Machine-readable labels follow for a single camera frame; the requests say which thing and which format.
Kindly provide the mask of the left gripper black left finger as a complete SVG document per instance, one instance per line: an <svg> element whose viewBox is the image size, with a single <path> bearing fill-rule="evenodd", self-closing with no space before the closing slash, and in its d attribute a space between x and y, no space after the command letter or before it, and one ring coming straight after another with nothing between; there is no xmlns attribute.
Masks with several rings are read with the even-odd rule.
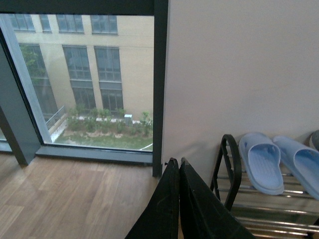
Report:
<svg viewBox="0 0 319 239"><path fill-rule="evenodd" d="M127 239L176 239L179 217L179 166L171 158L141 216Z"/></svg>

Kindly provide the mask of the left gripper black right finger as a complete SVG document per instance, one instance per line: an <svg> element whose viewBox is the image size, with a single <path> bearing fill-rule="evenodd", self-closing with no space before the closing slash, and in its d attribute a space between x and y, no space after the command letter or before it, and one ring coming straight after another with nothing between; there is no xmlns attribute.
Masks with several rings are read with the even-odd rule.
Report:
<svg viewBox="0 0 319 239"><path fill-rule="evenodd" d="M185 239L254 239L213 194L186 160L181 159L180 223Z"/></svg>

